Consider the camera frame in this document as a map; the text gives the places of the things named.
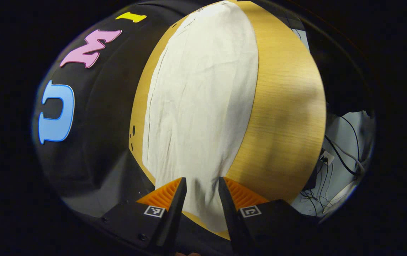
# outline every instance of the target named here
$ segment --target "white cloth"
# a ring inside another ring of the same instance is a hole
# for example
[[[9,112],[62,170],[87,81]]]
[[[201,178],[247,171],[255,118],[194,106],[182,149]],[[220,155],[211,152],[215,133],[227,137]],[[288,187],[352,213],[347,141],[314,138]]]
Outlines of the white cloth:
[[[183,210],[227,230],[218,193],[254,101],[259,53],[244,12],[223,1],[190,14],[169,39],[148,93],[143,164],[156,188],[187,179]]]

